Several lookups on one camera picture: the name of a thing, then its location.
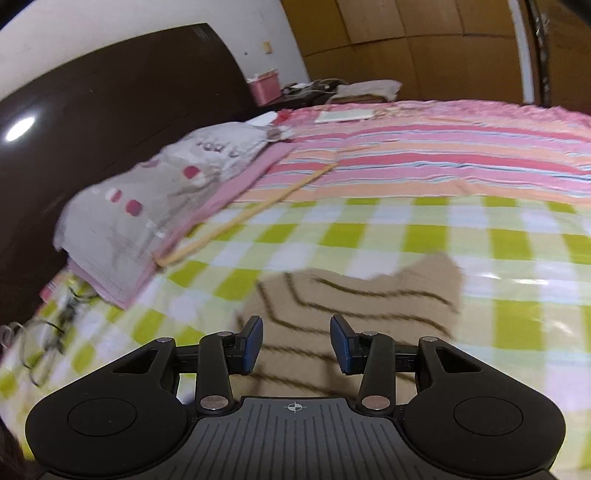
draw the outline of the pillow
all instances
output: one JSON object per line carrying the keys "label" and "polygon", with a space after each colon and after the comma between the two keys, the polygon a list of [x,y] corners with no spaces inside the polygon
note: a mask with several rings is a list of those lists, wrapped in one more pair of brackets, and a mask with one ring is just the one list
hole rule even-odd
{"label": "pillow", "polygon": [[200,128],[162,150],[169,160],[178,159],[205,175],[227,181],[242,172],[268,141],[281,138],[276,127],[256,127],[238,122]]}
{"label": "pillow", "polygon": [[[242,125],[192,132],[179,142],[182,147],[165,147],[132,170],[83,190],[62,211],[54,246],[69,253],[70,266],[106,300],[127,308],[155,271],[152,253],[163,245],[173,247],[171,239],[194,225],[187,220],[196,220],[195,213],[216,194],[222,177],[229,179],[249,166],[267,145],[268,132],[274,134]],[[271,155],[272,162],[285,154]],[[224,207],[249,185],[216,205]]]}

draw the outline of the paper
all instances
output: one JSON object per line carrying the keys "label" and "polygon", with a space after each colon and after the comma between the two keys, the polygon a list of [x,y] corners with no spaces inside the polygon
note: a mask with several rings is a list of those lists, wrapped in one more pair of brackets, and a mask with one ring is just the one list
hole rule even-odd
{"label": "paper", "polygon": [[322,112],[316,120],[315,124],[325,124],[328,122],[349,122],[351,120],[367,120],[373,118],[375,111],[373,109],[354,109],[340,112]]}

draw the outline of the dark wooden headboard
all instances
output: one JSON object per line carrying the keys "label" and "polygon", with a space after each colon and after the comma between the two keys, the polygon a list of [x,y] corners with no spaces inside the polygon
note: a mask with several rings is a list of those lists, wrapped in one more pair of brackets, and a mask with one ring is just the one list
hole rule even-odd
{"label": "dark wooden headboard", "polygon": [[[52,246],[65,203],[189,131],[256,114],[207,25],[132,38],[72,60],[0,102],[0,324],[24,322],[64,265]],[[7,132],[35,119],[21,137]]]}

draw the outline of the white wall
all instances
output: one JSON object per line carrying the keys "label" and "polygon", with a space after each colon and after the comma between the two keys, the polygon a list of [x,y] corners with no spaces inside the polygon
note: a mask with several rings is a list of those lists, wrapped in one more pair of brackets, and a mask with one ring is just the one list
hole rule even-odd
{"label": "white wall", "polygon": [[35,0],[0,30],[0,99],[97,48],[199,22],[220,35],[246,77],[277,67],[282,84],[308,80],[280,0]]}

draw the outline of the green checkered bedsheet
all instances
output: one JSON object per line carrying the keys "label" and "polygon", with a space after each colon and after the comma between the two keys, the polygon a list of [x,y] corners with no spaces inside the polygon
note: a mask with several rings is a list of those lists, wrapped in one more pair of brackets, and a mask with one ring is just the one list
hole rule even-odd
{"label": "green checkered bedsheet", "polygon": [[[184,241],[253,205],[229,206]],[[591,476],[589,213],[484,196],[279,203],[161,272],[127,312],[93,301],[43,388],[10,352],[0,368],[0,414],[24,440],[26,415],[50,391],[159,336],[184,345],[236,329],[234,312],[263,275],[314,267],[369,278],[441,250],[465,274],[455,344],[551,397],[568,425],[555,472]],[[43,316],[56,315],[59,297],[60,289]],[[184,379],[180,397],[192,389]]]}

